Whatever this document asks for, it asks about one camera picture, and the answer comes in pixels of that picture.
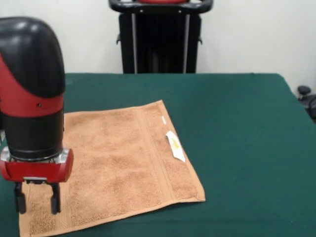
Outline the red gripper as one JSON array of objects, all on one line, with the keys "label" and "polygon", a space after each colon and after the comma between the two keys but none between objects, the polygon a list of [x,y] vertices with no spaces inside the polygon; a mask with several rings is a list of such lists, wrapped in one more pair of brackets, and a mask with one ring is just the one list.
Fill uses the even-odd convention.
[{"label": "red gripper", "polygon": [[44,161],[18,161],[11,156],[9,148],[4,147],[0,154],[0,173],[4,180],[15,182],[14,196],[16,211],[26,213],[26,200],[22,192],[24,181],[45,181],[52,188],[51,213],[61,212],[59,183],[67,182],[73,167],[74,153],[64,148],[57,156]]}]

